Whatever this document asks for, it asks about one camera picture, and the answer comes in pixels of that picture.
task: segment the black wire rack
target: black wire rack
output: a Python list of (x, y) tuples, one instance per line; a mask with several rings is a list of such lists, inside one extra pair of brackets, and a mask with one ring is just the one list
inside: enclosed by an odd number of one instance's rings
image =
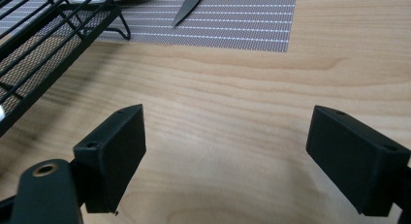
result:
[[(113, 0), (0, 0), (0, 137), (52, 86), (103, 31), (130, 39), (130, 30)], [(16, 16), (23, 10), (26, 16)], [(120, 18), (125, 33), (110, 24)]]

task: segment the knife blade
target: knife blade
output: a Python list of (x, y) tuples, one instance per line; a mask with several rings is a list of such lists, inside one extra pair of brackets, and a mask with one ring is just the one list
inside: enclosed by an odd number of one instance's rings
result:
[(182, 22), (200, 3), (200, 0), (184, 0), (180, 10), (173, 21), (173, 27), (176, 27), (180, 22)]

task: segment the gray placemat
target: gray placemat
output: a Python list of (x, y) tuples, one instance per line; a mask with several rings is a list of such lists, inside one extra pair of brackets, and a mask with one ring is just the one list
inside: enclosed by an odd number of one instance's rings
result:
[[(172, 28), (183, 1), (119, 2), (132, 32), (131, 41), (287, 51), (296, 0), (202, 0), (189, 17)], [(122, 28), (117, 20), (112, 26)], [(109, 32), (100, 39), (122, 41), (118, 34)]]

